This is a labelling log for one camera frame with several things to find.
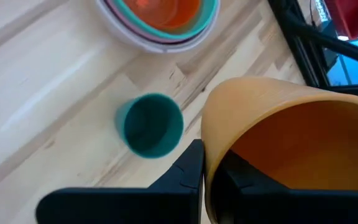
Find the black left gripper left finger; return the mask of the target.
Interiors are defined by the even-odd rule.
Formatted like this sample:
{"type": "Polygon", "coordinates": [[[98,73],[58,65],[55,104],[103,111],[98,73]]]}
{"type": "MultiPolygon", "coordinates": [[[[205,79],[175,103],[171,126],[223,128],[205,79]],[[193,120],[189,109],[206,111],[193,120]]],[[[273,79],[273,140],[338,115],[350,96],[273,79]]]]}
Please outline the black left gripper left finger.
{"type": "Polygon", "coordinates": [[[38,224],[200,224],[203,142],[195,139],[147,188],[70,187],[44,196],[38,224]]]}

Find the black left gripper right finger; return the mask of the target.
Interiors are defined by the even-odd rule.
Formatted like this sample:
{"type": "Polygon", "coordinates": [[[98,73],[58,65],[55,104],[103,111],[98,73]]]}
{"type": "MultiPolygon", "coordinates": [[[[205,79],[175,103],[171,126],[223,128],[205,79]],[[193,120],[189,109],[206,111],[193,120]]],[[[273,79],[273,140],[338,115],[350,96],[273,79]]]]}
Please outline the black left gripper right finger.
{"type": "Polygon", "coordinates": [[[229,151],[211,188],[219,224],[358,224],[358,191],[295,190],[229,151]]]}

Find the orange plastic cup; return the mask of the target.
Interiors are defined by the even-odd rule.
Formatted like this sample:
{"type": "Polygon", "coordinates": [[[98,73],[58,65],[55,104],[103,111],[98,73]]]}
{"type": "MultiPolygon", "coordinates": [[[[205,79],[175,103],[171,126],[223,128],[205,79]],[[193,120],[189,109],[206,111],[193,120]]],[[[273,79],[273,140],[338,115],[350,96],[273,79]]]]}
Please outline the orange plastic cup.
{"type": "Polygon", "coordinates": [[[201,119],[205,206],[229,152],[295,190],[358,191],[358,96],[266,77],[237,77],[208,96],[201,119]]]}

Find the green plastic cup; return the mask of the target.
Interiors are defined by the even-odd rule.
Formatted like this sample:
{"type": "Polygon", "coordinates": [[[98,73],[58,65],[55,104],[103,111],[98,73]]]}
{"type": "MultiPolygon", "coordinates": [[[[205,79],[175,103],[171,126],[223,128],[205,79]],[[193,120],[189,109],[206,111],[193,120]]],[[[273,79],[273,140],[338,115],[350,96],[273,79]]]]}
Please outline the green plastic cup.
{"type": "Polygon", "coordinates": [[[128,148],[147,159],[164,157],[172,152],[184,132],[180,107],[161,93],[127,100],[116,110],[114,122],[119,137],[128,148]]]}

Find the white plastic bowl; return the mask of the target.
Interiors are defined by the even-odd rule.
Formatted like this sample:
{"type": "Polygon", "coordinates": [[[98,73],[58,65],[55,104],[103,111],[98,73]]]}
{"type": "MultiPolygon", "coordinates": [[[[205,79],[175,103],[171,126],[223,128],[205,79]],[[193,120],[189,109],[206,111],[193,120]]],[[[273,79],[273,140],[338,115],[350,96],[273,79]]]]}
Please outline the white plastic bowl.
{"type": "Polygon", "coordinates": [[[184,40],[177,44],[159,44],[147,40],[140,35],[137,35],[130,28],[125,26],[108,8],[105,0],[94,0],[95,8],[98,11],[101,20],[104,22],[105,27],[109,30],[111,35],[120,40],[121,42],[141,49],[145,52],[151,52],[155,54],[174,54],[180,53],[187,50],[191,50],[201,44],[211,33],[214,25],[218,19],[221,3],[218,1],[217,6],[214,10],[214,16],[210,25],[208,25],[203,31],[201,31],[195,37],[190,40],[184,40]]]}

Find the red and black toolbox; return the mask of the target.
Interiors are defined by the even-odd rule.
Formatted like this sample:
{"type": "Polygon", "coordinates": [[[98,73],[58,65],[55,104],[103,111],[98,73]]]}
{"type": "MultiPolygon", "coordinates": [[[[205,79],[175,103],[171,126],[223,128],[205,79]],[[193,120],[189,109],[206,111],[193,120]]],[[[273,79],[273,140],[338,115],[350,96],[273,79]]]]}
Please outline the red and black toolbox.
{"type": "Polygon", "coordinates": [[[339,35],[358,38],[358,0],[324,0],[339,35]]]}

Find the black aluminium table frame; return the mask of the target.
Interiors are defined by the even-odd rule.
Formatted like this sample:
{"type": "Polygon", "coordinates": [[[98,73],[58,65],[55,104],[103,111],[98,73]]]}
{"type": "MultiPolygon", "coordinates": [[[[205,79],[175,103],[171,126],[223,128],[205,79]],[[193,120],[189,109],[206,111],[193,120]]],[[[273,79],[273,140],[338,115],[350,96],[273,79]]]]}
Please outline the black aluminium table frame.
{"type": "Polygon", "coordinates": [[[358,96],[358,85],[329,83],[323,50],[358,61],[358,46],[330,37],[306,23],[297,0],[267,0],[308,86],[358,96]]]}

